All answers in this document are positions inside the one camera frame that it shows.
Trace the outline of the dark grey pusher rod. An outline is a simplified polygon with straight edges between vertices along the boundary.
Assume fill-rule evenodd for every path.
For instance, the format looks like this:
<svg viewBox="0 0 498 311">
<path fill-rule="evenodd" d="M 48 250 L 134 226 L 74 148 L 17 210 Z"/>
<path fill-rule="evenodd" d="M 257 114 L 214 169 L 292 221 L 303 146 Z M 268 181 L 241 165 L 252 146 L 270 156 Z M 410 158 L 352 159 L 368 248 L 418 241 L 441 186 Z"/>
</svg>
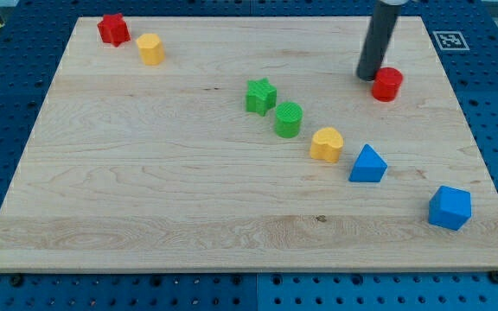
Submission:
<svg viewBox="0 0 498 311">
<path fill-rule="evenodd" d="M 364 81 L 375 79 L 402 8 L 397 0 L 377 0 L 361 50 L 356 75 Z"/>
</svg>

